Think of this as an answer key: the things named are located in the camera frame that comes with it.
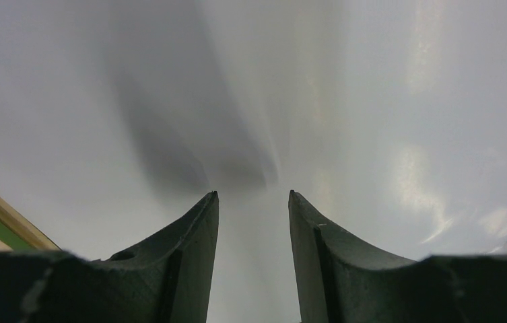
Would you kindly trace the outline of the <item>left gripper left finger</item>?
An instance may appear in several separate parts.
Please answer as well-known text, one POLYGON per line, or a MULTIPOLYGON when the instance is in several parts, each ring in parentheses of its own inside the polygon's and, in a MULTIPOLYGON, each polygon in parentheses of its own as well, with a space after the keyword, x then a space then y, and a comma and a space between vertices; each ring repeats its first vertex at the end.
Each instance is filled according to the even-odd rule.
POLYGON ((64 251, 0 252, 0 322, 205 322, 219 199, 108 260, 64 251))

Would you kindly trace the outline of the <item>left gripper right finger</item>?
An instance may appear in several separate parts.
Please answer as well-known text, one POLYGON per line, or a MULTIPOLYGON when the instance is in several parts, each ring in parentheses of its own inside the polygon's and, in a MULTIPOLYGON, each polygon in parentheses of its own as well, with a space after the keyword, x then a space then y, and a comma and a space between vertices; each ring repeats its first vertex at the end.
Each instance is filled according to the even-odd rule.
POLYGON ((507 322, 507 256, 414 261, 361 240, 297 192, 288 209, 303 322, 507 322))

